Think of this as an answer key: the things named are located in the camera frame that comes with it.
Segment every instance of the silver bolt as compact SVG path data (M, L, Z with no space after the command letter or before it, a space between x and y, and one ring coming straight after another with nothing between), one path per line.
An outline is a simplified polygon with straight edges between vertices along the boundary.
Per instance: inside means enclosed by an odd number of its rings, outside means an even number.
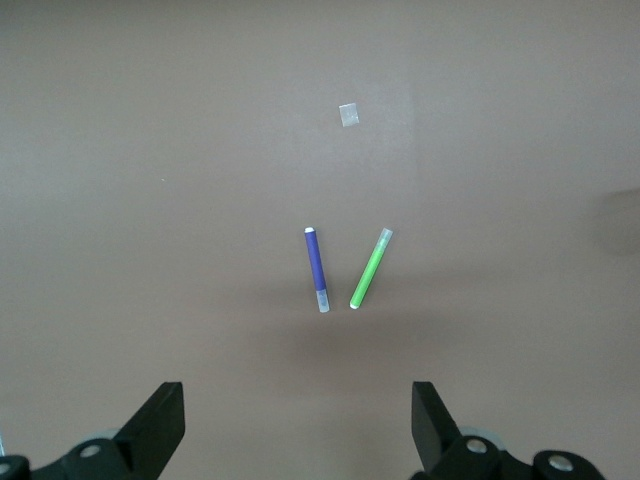
M89 445L88 447L84 447L80 451L80 456L82 458L93 457L96 453L100 451L100 445Z
M573 471L573 463L571 463L571 460L562 455L551 455L549 457L549 465L561 472Z
M473 453L487 453L487 446L482 440L478 440L477 438L472 438L467 442L467 449Z

